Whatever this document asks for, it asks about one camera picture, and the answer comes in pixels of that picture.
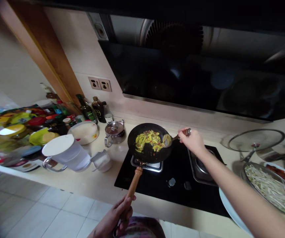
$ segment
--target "wall socket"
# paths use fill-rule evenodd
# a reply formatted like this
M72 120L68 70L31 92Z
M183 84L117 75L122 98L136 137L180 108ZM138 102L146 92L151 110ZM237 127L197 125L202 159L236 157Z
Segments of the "wall socket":
M101 89L106 92L111 92L112 88L110 87L110 82L107 79L99 79L101 84Z
M93 77L89 77L89 81L90 81L90 83L91 83L92 89L102 90L101 84L100 84L100 79L98 79L98 78L93 78Z

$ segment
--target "hand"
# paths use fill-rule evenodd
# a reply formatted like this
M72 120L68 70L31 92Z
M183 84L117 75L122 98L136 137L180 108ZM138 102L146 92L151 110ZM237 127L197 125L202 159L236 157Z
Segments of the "hand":
M115 226L118 224L119 217L123 211L128 210L126 214L126 220L122 220L116 234L117 236L121 236L125 229L128 227L129 218L133 215L133 209L130 206L132 203L131 198L123 197L120 201L118 201L103 217L103 219L97 224L88 238L102 237L102 238L111 238L113 237L113 230Z
M185 129L188 129L188 127L178 130L178 135L181 139L180 143L185 144L189 150L199 157L201 153L207 151L204 146L202 136L197 130L192 129L191 134L187 137L183 134Z

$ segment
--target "white countertop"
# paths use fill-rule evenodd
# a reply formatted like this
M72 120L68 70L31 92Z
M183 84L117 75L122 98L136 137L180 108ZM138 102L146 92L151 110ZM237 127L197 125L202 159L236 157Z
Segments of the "white countertop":
M142 122L125 119L125 129L127 135L136 125L140 123ZM165 122L159 121L158 124L165 127L171 136L177 135L177 130L166 127ZM96 152L102 151L104 149L108 151L109 156L113 160L113 166L109 171L105 173L101 173L99 171L92 172L94 169L93 164L87 170L80 173L76 173L69 169L66 169L60 173L53 173L43 168L38 168L31 172L22 173L17 170L2 166L0 166L0 172L43 183L48 186L57 187L99 201L114 204L127 192L126 190L114 187L114 183L122 166L122 163L126 157L128 145L127 140L125 140L121 144L112 145L110 148L105 148L105 126L106 124L99 123L100 134L98 138L89 145L84 146L84 148L89 151L89 154L91 156ZM223 158L223 161L227 164L227 167L229 167L231 170L236 170L236 163L234 162L239 160L239 152L227 149L221 145L218 140L215 139L205 139L204 143L205 145L216 147L221 157ZM254 154L251 158L251 161L259 163L263 160ZM179 204L139 193L136 193L136 197L137 200L132 203L132 207L133 210L137 213L159 218L219 237L250 237L230 218L198 209L185 207Z

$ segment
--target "black glass stovetop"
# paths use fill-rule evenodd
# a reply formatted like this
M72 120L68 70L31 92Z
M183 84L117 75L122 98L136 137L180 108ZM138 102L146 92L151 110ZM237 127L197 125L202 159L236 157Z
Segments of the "black glass stovetop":
M171 155L163 162L162 172L143 170L136 192L230 217L221 201L219 187L198 183L193 178L186 146L176 140L172 147ZM214 151L218 155L217 158L222 161L215 147L206 147ZM136 169L130 163L131 158L132 155L128 152L115 181L115 187L129 189ZM168 182L172 178L176 182L174 186L169 186Z

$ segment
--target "black wok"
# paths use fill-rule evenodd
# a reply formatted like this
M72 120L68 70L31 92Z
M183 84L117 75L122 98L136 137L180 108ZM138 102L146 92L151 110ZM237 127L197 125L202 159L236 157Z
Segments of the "black wok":
M159 137L162 138L168 132L161 126L153 123L143 123L136 126L131 130L128 136L128 147L132 155L138 159L141 163L155 164L160 163L167 159L172 151L172 147L162 148L159 152L155 152L149 143L146 143L142 153L137 152L136 149L136 137L139 136L144 131L153 130L154 132L159 132Z

